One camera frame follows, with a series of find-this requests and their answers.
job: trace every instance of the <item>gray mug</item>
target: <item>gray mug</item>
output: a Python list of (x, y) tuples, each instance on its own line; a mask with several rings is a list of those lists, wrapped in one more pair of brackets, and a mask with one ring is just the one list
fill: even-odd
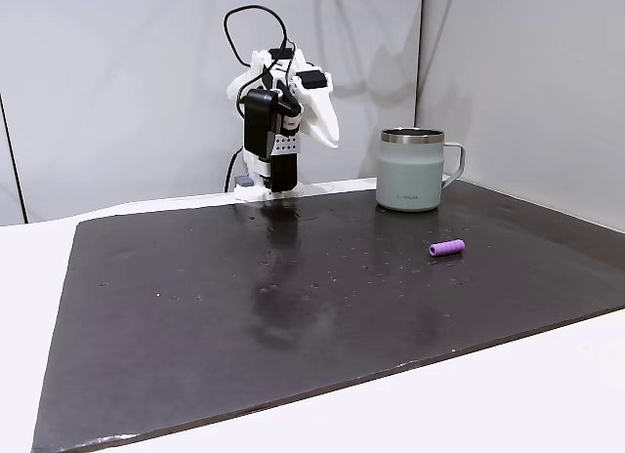
[[(460, 166), (443, 183), (444, 146), (460, 148)], [(446, 143), (443, 131), (421, 128), (382, 131), (378, 153), (378, 204), (406, 212), (436, 209), (441, 191), (464, 172), (465, 157), (466, 149), (458, 143)]]

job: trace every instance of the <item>black cable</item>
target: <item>black cable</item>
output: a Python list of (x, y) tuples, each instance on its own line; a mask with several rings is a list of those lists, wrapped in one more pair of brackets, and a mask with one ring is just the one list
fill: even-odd
[[(244, 60), (241, 59), (241, 56), (236, 51), (236, 47), (234, 46), (234, 43), (232, 42), (232, 38), (230, 38), (230, 33), (229, 33), (229, 30), (228, 30), (228, 19), (233, 14), (236, 14), (236, 13), (242, 12), (242, 11), (248, 11), (248, 10), (251, 10), (251, 9), (258, 9), (260, 11), (265, 11), (265, 12), (268, 12), (268, 13), (272, 14), (275, 17), (275, 19), (278, 21), (278, 23), (280, 24), (280, 27), (282, 28), (282, 35), (283, 35), (283, 37), (282, 37), (282, 44), (280, 45), (280, 51), (278, 53), (278, 57), (275, 60), (273, 60), (273, 62), (270, 64), (270, 66), (265, 68), (265, 70), (263, 70), (259, 75), (257, 75), (256, 77), (252, 78), (251, 80), (249, 80), (245, 84), (243, 84), (241, 86), (241, 88), (238, 90), (238, 94), (236, 94), (236, 110), (238, 111), (238, 114), (240, 114), (241, 118), (243, 118), (243, 119), (245, 119), (245, 114), (241, 110), (241, 94), (243, 93), (243, 91), (247, 87), (249, 87), (254, 82), (262, 79), (265, 75), (267, 75), (273, 69), (273, 67), (279, 61), (280, 55), (282, 55), (282, 52), (286, 48), (286, 42), (289, 40), (288, 36), (286, 35), (286, 26), (284, 25), (284, 21), (282, 21), (280, 16), (276, 12), (271, 10), (270, 8), (265, 7), (265, 6), (259, 6), (259, 5), (256, 5), (256, 4), (252, 4), (250, 6), (243, 6), (243, 7), (238, 7), (236, 9), (232, 9), (224, 17), (224, 32), (226, 33), (226, 38), (228, 39), (228, 42), (230, 43), (230, 47), (232, 48), (232, 52), (234, 53), (234, 55), (236, 56), (236, 58), (238, 59), (238, 61), (241, 64), (243, 64), (246, 67), (250, 67), (250, 64), (248, 64), (247, 62), (245, 62)], [(224, 192), (228, 192), (228, 190), (229, 190), (229, 183), (230, 183), (230, 176), (232, 174), (232, 168), (234, 167), (234, 162), (236, 161), (236, 157), (238, 156), (239, 153), (241, 153), (242, 150), (243, 150), (243, 147), (241, 147), (239, 150), (237, 150), (234, 153), (234, 155), (232, 156), (232, 159), (230, 160), (230, 165), (228, 167), (228, 173), (226, 174), (226, 185), (224, 186)]]
[(18, 189), (18, 197), (20, 198), (21, 216), (25, 224), (28, 224), (28, 214), (26, 213), (26, 204), (23, 202), (23, 194), (21, 193), (20, 176), (18, 175), (18, 165), (16, 163), (16, 157), (13, 154), (13, 145), (11, 144), (11, 136), (9, 136), (9, 125), (7, 124), (7, 115), (4, 111), (4, 104), (2, 103), (2, 94), (0, 94), (0, 116), (4, 120), (4, 130), (7, 134), (7, 144), (9, 145), (9, 155), (11, 156), (11, 163), (13, 164), (13, 174), (16, 177), (16, 187)]
[(284, 75), (284, 82), (286, 82), (284, 85), (286, 85), (287, 88), (289, 86), (289, 70), (291, 70), (291, 64), (293, 64), (293, 60), (295, 59), (295, 52), (297, 51), (297, 45), (295, 44), (295, 42), (291, 41), (291, 44), (293, 45), (293, 54), (291, 55), (291, 61), (289, 61), (289, 65), (286, 67), (286, 74)]
[(243, 147), (240, 147), (239, 150), (234, 153), (234, 155), (232, 156), (232, 159), (230, 160), (228, 172), (226, 173), (226, 185), (224, 186), (224, 192), (228, 192), (229, 190), (230, 175), (232, 175), (232, 167), (234, 167), (234, 161), (236, 160), (236, 157), (238, 156), (238, 154), (241, 153), (241, 150), (243, 150)]

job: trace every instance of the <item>white wall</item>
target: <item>white wall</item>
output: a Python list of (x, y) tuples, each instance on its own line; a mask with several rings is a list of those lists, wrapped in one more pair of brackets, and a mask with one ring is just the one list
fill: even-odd
[(0, 111), (0, 226), (16, 224), (23, 224), (23, 216), (4, 129), (4, 117)]
[[(222, 20), (250, 3), (333, 76), (341, 148), (305, 143), (301, 180), (373, 175), (379, 130), (413, 120), (420, 0), (0, 0), (0, 87), (32, 219), (221, 191), (242, 143), (226, 87), (243, 69)], [(231, 27), (245, 59), (281, 40), (260, 12)]]
[[(421, 79), (448, 1), (424, 2)], [(419, 124), (467, 180), (625, 230), (624, 3), (452, 0)]]

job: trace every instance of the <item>purple cylinder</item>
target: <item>purple cylinder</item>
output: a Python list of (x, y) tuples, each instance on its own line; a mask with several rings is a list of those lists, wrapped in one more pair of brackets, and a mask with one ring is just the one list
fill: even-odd
[(465, 242), (462, 240), (443, 241), (430, 246), (430, 254), (432, 256), (453, 255), (460, 253), (465, 249)]

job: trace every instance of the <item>black mat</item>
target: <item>black mat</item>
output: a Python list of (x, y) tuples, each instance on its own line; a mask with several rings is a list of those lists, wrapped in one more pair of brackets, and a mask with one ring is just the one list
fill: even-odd
[[(366, 191), (81, 224), (33, 450), (210, 424), (625, 304), (625, 235), (446, 193), (424, 214)], [(455, 237), (463, 256), (429, 257)]]

